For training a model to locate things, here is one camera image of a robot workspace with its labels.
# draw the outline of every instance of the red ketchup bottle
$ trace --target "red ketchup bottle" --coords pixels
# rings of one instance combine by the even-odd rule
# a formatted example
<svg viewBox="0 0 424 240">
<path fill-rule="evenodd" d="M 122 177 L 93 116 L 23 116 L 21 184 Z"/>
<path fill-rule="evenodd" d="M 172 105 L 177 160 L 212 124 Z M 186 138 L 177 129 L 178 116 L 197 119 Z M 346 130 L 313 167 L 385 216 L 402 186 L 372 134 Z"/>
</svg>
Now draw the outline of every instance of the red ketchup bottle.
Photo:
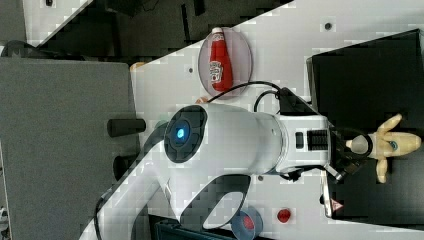
<svg viewBox="0 0 424 240">
<path fill-rule="evenodd" d="M 233 70 L 227 52 L 224 32 L 221 28 L 212 29 L 212 48 L 209 60 L 210 81 L 216 91 L 223 92 L 233 86 Z"/>
</svg>

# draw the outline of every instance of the toy figure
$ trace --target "toy figure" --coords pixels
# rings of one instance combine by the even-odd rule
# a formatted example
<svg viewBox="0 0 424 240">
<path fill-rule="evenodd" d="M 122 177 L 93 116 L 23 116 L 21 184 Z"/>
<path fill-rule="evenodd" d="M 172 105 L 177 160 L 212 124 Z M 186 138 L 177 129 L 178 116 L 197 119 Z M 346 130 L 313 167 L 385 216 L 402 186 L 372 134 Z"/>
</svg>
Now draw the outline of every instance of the toy figure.
<svg viewBox="0 0 424 240">
<path fill-rule="evenodd" d="M 370 158 L 377 159 L 377 179 L 381 183 L 386 182 L 387 157 L 396 157 L 406 155 L 417 150 L 421 146 L 421 138 L 404 132 L 390 132 L 399 124 L 402 115 L 397 114 L 383 123 L 377 132 L 369 134 L 373 149 Z M 353 140 L 346 142 L 354 153 L 365 153 L 367 151 L 367 142 L 363 136 L 358 136 Z"/>
</svg>

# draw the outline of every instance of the black knob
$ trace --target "black knob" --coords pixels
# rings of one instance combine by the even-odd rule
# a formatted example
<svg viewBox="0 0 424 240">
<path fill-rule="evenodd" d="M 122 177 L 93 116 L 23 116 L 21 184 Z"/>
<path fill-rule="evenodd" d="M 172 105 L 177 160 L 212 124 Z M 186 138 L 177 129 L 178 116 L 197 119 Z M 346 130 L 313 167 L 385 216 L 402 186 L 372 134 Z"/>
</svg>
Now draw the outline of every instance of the black knob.
<svg viewBox="0 0 424 240">
<path fill-rule="evenodd" d="M 146 122 L 143 119 L 110 119 L 107 132 L 110 137 L 119 137 L 144 132 Z"/>
</svg>

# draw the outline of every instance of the circular base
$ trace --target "circular base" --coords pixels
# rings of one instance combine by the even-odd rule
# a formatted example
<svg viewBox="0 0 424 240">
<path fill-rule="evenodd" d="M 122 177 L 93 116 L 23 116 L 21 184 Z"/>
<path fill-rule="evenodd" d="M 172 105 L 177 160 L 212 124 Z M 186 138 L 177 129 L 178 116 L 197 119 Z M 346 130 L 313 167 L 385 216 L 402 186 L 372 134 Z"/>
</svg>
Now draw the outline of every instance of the circular base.
<svg viewBox="0 0 424 240">
<path fill-rule="evenodd" d="M 225 42 L 227 44 L 227 51 L 230 57 L 232 71 L 233 71 L 233 86 L 249 82 L 252 74 L 252 55 L 250 53 L 249 45 L 244 39 L 243 35 L 235 32 L 231 28 L 222 28 L 224 31 Z M 220 94 L 221 92 L 216 91 L 211 84 L 209 79 L 209 60 L 211 56 L 212 46 L 212 34 L 209 34 L 202 44 L 202 48 L 199 53 L 198 69 L 199 77 L 203 87 L 212 96 Z M 230 99 L 233 97 L 240 96 L 243 92 L 243 88 L 231 91 L 220 99 Z"/>
</svg>

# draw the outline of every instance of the ketchup bottle cap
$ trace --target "ketchup bottle cap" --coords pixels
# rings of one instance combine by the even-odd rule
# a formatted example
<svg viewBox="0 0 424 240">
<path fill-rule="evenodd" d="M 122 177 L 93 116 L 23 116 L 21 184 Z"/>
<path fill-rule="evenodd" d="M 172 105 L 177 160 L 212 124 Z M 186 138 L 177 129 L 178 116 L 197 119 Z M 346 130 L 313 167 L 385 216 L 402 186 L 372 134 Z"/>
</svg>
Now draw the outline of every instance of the ketchup bottle cap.
<svg viewBox="0 0 424 240">
<path fill-rule="evenodd" d="M 214 28 L 214 29 L 212 29 L 212 34 L 217 33 L 217 32 L 222 32 L 222 28 Z"/>
</svg>

